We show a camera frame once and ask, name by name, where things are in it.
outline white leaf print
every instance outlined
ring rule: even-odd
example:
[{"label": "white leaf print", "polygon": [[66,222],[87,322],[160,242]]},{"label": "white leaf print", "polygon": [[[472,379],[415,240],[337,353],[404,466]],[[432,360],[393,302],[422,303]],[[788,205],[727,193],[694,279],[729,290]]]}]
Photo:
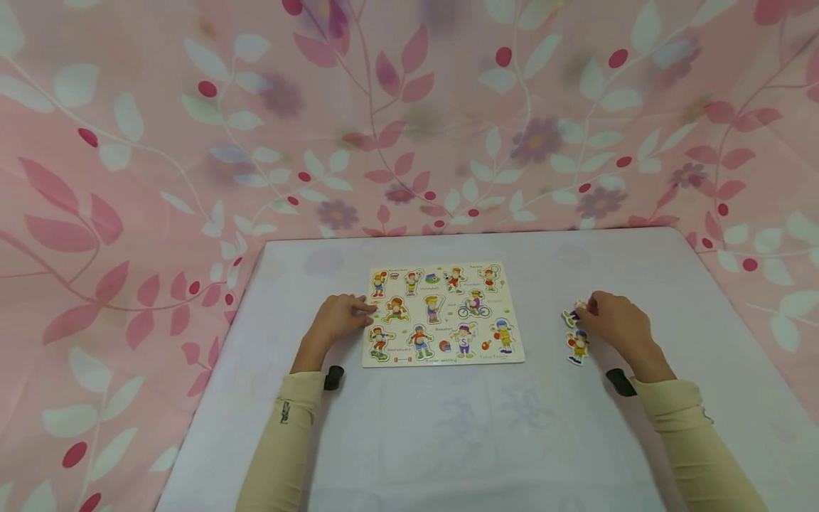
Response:
[{"label": "white leaf print", "polygon": [[[2,20],[0,20],[0,31],[3,30]],[[0,40],[5,34],[0,32]],[[54,105],[43,96],[37,89],[31,87],[26,82],[21,82],[13,76],[0,75],[0,93],[5,94],[22,106],[27,106],[33,111],[47,114],[54,111]]]},{"label": "white leaf print", "polygon": [[188,204],[185,201],[179,199],[176,196],[172,196],[167,192],[160,192],[159,194],[162,196],[163,199],[165,199],[167,202],[173,205],[173,207],[176,208],[177,210],[183,213],[194,215],[193,210],[191,210],[191,207],[188,206]]},{"label": "white leaf print", "polygon": [[603,96],[605,77],[595,59],[589,60],[580,77],[580,92],[586,99],[597,101]]},{"label": "white leaf print", "polygon": [[250,111],[240,111],[232,114],[228,118],[228,126],[235,129],[247,131],[258,128],[265,122],[259,116]]},{"label": "white leaf print", "polygon": [[80,347],[71,349],[68,355],[71,373],[80,386],[89,391],[102,393],[111,383],[111,371],[102,361],[91,357]]},{"label": "white leaf print", "polygon": [[43,428],[54,437],[77,437],[97,424],[99,414],[91,404],[78,404],[61,409],[43,411]]},{"label": "white leaf print", "polygon": [[513,71],[499,67],[484,71],[477,81],[498,94],[506,94],[518,82],[518,77]]},{"label": "white leaf print", "polygon": [[216,107],[210,103],[205,103],[198,98],[183,94],[182,105],[188,114],[200,123],[205,123],[206,125],[222,124],[222,115],[216,110]]},{"label": "white leaf print", "polygon": [[108,421],[119,416],[122,411],[128,409],[133,399],[139,393],[139,388],[145,382],[144,377],[134,377],[114,393],[114,396],[105,404],[105,409],[102,410],[102,421]]},{"label": "white leaf print", "polygon": [[469,202],[474,202],[477,199],[477,184],[475,178],[467,179],[464,182],[464,187],[461,189],[464,198]]},{"label": "white leaf print", "polygon": [[57,500],[54,498],[51,482],[46,480],[38,485],[20,508],[20,512],[57,512]]},{"label": "white leaf print", "polygon": [[193,39],[185,39],[185,49],[188,50],[188,57],[191,57],[193,64],[199,68],[199,71],[214,80],[224,82],[230,79],[228,68],[224,66],[222,59],[211,50],[203,47]]},{"label": "white leaf print", "polygon": [[156,472],[156,471],[167,471],[174,467],[174,462],[176,462],[176,456],[179,454],[179,448],[177,446],[172,446],[167,450],[162,452],[156,461],[151,464],[151,468],[148,470],[148,473]]},{"label": "white leaf print", "polygon": [[116,102],[114,102],[114,119],[116,119],[116,125],[120,127],[120,131],[129,140],[138,142],[143,137],[145,125],[133,94],[124,93],[116,99]]},{"label": "white leaf print", "polygon": [[54,93],[69,108],[86,105],[94,99],[99,75],[100,68],[94,64],[66,66],[54,77]]},{"label": "white leaf print", "polygon": [[637,15],[637,21],[631,30],[631,45],[640,53],[649,53],[654,49],[663,26],[657,12],[657,4],[649,0]]},{"label": "white leaf print", "polygon": [[257,75],[250,71],[239,71],[236,74],[236,83],[239,87],[245,89],[249,93],[263,93],[273,88],[273,84],[269,82],[264,76]]},{"label": "white leaf print", "polygon": [[529,79],[535,73],[543,69],[546,62],[552,57],[552,53],[560,44],[560,39],[563,37],[558,34],[551,34],[546,36],[540,44],[537,45],[535,51],[529,56],[526,61],[526,67],[523,68],[523,78]]},{"label": "white leaf print", "polygon": [[777,315],[771,318],[771,331],[783,350],[793,354],[799,348],[799,329],[787,316]]},{"label": "white leaf print", "polygon": [[454,188],[450,190],[448,194],[446,194],[446,199],[444,200],[444,208],[449,211],[453,211],[455,208],[458,207],[460,204],[460,193],[455,190]]},{"label": "white leaf print", "polygon": [[256,34],[239,34],[233,44],[236,56],[245,62],[256,62],[270,50],[270,42]]},{"label": "white leaf print", "polygon": [[111,172],[125,169],[131,160],[131,146],[124,144],[102,144],[99,153],[100,161]]},{"label": "white leaf print", "polygon": [[617,112],[640,106],[643,104],[643,98],[634,89],[624,88],[612,91],[606,94],[600,100],[600,106],[607,112]]},{"label": "white leaf print", "polygon": [[133,435],[136,433],[136,427],[124,430],[119,436],[114,437],[114,440],[108,446],[102,449],[91,467],[91,473],[88,475],[90,482],[95,482],[104,477],[120,462],[122,455],[131,444]]}]

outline cartoon child figure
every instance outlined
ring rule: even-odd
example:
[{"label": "cartoon child figure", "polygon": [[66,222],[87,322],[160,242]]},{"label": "cartoon child figure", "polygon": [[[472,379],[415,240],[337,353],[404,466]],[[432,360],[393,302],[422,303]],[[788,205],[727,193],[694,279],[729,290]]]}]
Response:
[{"label": "cartoon child figure", "polygon": [[441,308],[444,306],[445,297],[443,295],[427,295],[423,298],[427,305],[427,322],[430,324],[439,324],[441,318]]},{"label": "cartoon child figure", "polygon": [[475,356],[469,349],[470,343],[472,343],[472,340],[475,339],[476,336],[477,324],[474,322],[471,324],[461,324],[458,326],[458,330],[452,331],[452,338],[458,342],[458,348],[460,350],[458,357],[471,358]]},{"label": "cartoon child figure", "polygon": [[502,354],[511,354],[512,353],[512,334],[509,332],[512,330],[512,326],[509,324],[509,321],[505,318],[499,318],[495,325],[491,326],[489,329],[495,333],[495,339],[500,340],[500,352]]},{"label": "cartoon child figure", "polygon": [[447,274],[444,272],[444,279],[446,279],[446,291],[447,292],[455,292],[455,293],[463,293],[464,290],[461,289],[460,284],[461,281],[466,281],[466,276],[462,275],[461,273],[464,269],[460,267],[452,267],[452,274]]},{"label": "cartoon child figure", "polygon": [[373,350],[369,351],[370,357],[382,363],[389,360],[390,356],[384,352],[384,347],[387,346],[387,340],[395,338],[395,334],[385,333],[380,327],[373,327],[373,329],[369,332],[369,340],[373,343]]},{"label": "cartoon child figure", "polygon": [[484,270],[479,270],[477,275],[483,279],[483,283],[486,285],[488,292],[497,293],[497,283],[500,277],[500,267],[498,265],[489,265],[489,267]]},{"label": "cartoon child figure", "polygon": [[415,297],[415,286],[421,280],[422,275],[423,270],[417,269],[404,276],[404,282],[407,283],[407,297]]},{"label": "cartoon child figure", "polygon": [[577,366],[583,366],[583,359],[589,355],[589,338],[586,331],[577,330],[573,333],[566,333],[566,344],[572,349],[572,354],[567,359]]},{"label": "cartoon child figure", "polygon": [[410,321],[410,313],[407,311],[406,306],[404,306],[404,299],[401,297],[393,297],[387,303],[386,310],[387,314],[384,316],[385,324],[389,324],[390,320]]},{"label": "cartoon child figure", "polygon": [[429,350],[427,340],[432,343],[433,338],[424,332],[423,325],[421,324],[415,326],[414,332],[410,334],[409,339],[407,340],[407,345],[415,345],[415,352],[419,361],[429,359],[435,355],[431,350]]}]

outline long sleeve shirt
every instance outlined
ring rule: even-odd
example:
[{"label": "long sleeve shirt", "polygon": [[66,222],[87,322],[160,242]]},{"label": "long sleeve shirt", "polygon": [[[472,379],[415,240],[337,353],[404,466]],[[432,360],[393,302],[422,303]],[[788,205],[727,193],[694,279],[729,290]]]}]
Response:
[{"label": "long sleeve shirt", "polygon": [[[762,498],[704,412],[699,388],[685,380],[631,382],[665,446],[689,512],[765,512]],[[247,470],[237,512],[297,512],[307,444],[324,388],[320,372],[284,378],[273,414]]]}]

